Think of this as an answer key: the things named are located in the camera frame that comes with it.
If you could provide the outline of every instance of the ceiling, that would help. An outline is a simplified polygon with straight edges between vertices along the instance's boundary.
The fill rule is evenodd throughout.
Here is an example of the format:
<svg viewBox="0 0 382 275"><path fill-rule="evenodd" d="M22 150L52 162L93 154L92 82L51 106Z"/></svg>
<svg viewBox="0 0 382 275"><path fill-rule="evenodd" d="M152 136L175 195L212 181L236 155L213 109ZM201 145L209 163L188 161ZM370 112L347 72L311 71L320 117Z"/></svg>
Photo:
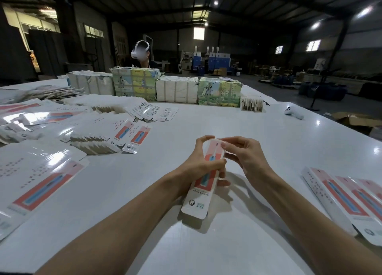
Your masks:
<svg viewBox="0 0 382 275"><path fill-rule="evenodd" d="M54 0L1 0L12 7L54 7ZM231 32L285 32L321 19L342 19L380 0L69 0L82 1L111 21L149 29L210 27Z"/></svg>

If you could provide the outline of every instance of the person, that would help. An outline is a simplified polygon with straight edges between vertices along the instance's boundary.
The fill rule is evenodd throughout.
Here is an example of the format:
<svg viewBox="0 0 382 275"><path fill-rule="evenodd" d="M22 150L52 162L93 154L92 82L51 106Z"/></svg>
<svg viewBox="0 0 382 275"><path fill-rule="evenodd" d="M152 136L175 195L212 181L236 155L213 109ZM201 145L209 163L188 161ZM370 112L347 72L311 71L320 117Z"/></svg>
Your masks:
<svg viewBox="0 0 382 275"><path fill-rule="evenodd" d="M161 65L151 61L150 44L144 40L136 43L135 48L131 51L132 67L141 68L159 68Z"/></svg>
<svg viewBox="0 0 382 275"><path fill-rule="evenodd" d="M202 144L211 138L215 137L198 138L194 151L183 164L74 239L36 275L125 274L160 218L176 198L187 193L192 181L212 170L219 170L219 176L225 177L226 159L204 160ZM241 166L251 185L288 225L319 274L382 274L382 260L377 255L323 215L271 169L258 141L244 137L221 140L225 157ZM219 180L219 185L229 183Z"/></svg>

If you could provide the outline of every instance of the logo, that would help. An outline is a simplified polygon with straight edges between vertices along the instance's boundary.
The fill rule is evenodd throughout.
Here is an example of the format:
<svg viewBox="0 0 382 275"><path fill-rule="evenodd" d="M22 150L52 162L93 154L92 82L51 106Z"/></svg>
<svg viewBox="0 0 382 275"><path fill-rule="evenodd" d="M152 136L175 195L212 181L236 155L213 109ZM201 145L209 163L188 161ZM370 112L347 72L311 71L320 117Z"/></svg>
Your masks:
<svg viewBox="0 0 382 275"><path fill-rule="evenodd" d="M365 232L368 233L369 235L375 236L374 232L370 229L365 229Z"/></svg>

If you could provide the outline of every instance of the person's left hand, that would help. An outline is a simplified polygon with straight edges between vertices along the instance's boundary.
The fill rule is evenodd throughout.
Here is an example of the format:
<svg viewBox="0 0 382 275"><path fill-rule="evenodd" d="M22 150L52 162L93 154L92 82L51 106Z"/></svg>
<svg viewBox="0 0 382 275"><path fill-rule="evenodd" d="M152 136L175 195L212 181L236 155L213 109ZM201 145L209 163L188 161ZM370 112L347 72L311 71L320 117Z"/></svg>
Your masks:
<svg viewBox="0 0 382 275"><path fill-rule="evenodd" d="M192 154L182 163L174 173L177 176L177 180L180 183L179 194L183 195L187 193L190 184L201 178L206 173L213 170L219 171L219 177L225 178L225 164L226 159L218 159L215 161L206 161L203 155L203 143L209 139L215 138L213 135L205 135L199 137L196 140L195 149ZM218 180L218 186L229 186L230 182L225 180Z"/></svg>

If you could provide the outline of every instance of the concrete floor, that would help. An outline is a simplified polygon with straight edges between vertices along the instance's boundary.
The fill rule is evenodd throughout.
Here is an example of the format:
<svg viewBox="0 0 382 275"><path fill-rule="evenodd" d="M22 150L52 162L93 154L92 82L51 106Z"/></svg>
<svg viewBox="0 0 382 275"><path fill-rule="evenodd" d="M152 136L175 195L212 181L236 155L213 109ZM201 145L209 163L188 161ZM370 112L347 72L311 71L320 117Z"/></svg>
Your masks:
<svg viewBox="0 0 382 275"><path fill-rule="evenodd" d="M175 76L176 74L166 73L166 75ZM197 75L191 74L188 71L183 71L181 76L197 77ZM309 107L312 103L312 98L298 95L297 89L280 89L270 84L258 82L258 80L260 79L259 76L243 74L236 78L243 84L258 90L264 93L265 95L271 96L277 101L292 102L301 107ZM350 94L347 94L345 98L341 101L328 101L323 99L316 99L313 108L319 109L317 113L321 115L323 115L326 112L335 113L339 111L345 111L369 114L375 118L382 119L382 101L367 99Z"/></svg>

